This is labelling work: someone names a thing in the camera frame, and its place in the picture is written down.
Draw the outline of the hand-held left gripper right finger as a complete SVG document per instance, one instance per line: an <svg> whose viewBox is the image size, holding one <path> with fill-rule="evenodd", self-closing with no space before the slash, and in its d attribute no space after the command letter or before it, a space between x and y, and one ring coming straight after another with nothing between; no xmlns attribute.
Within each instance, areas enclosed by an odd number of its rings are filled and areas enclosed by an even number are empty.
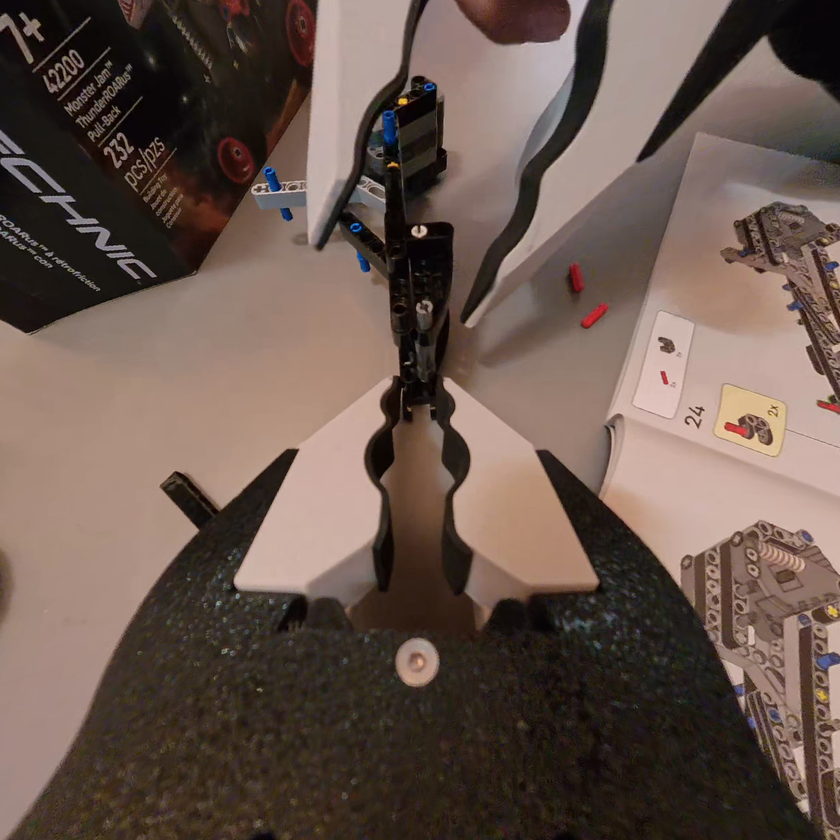
<svg viewBox="0 0 840 840"><path fill-rule="evenodd" d="M477 625L503 601L594 592L600 582L532 444L452 379L435 417L452 478L444 504L444 576Z"/></svg>

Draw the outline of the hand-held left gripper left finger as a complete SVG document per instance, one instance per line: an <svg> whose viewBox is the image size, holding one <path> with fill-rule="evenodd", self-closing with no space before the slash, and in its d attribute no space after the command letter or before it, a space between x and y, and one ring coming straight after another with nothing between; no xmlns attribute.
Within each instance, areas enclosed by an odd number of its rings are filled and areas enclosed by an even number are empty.
<svg viewBox="0 0 840 840"><path fill-rule="evenodd" d="M297 449L234 584L241 592L332 598L351 607L389 588L392 513L382 477L394 460L402 388L387 377Z"/></svg>

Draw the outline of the person's right hand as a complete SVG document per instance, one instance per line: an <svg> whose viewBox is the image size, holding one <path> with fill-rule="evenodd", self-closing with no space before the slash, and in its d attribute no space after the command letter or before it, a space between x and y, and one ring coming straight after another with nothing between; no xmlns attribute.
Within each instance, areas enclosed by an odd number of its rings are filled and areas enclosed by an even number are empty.
<svg viewBox="0 0 840 840"><path fill-rule="evenodd" d="M457 1L461 13L501 46L559 40L571 24L568 1Z"/></svg>

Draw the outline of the building instruction booklet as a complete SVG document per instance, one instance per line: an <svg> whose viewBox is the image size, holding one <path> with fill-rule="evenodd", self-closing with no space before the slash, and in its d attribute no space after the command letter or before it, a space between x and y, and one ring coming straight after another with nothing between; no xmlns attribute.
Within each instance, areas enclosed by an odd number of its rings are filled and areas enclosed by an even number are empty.
<svg viewBox="0 0 840 840"><path fill-rule="evenodd" d="M839 817L838 221L838 166L696 136L602 485L824 838Z"/></svg>

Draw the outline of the black toy brick beam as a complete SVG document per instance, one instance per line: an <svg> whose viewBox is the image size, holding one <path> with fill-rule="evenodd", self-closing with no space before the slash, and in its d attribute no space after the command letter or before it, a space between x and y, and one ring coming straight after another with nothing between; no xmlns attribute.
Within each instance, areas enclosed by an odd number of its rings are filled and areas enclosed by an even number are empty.
<svg viewBox="0 0 840 840"><path fill-rule="evenodd" d="M193 478L181 471L174 471L166 477L160 489L197 530L203 529L219 512Z"/></svg>

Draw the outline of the black toy brick assembly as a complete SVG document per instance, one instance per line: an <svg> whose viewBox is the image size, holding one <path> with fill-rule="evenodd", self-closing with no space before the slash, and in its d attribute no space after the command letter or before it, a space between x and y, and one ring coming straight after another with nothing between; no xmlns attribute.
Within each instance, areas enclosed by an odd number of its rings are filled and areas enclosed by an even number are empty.
<svg viewBox="0 0 840 840"><path fill-rule="evenodd" d="M455 231L406 215L446 173L444 138L445 98L434 81L414 76L371 131L361 177L338 221L363 272L375 270L387 281L407 422L417 406L428 406L434 417L448 342Z"/></svg>

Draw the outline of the black toy set box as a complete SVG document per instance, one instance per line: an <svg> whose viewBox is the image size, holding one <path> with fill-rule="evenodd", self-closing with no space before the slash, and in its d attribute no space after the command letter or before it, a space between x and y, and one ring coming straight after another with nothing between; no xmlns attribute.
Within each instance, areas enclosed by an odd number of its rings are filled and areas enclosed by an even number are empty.
<svg viewBox="0 0 840 840"><path fill-rule="evenodd" d="M2 1L2 322L194 274L308 94L317 9Z"/></svg>

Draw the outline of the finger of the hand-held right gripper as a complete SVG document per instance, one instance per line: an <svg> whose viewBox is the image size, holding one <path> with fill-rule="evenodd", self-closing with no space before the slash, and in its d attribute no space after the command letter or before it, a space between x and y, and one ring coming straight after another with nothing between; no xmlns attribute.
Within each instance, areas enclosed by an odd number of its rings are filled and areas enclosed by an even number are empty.
<svg viewBox="0 0 840 840"><path fill-rule="evenodd" d="M586 3L563 112L521 171L516 204L480 264L462 324L475 327L539 268L579 213L637 161L729 4Z"/></svg>
<svg viewBox="0 0 840 840"><path fill-rule="evenodd" d="M308 136L308 242L321 250L362 176L369 136L402 91L421 1L319 1Z"/></svg>

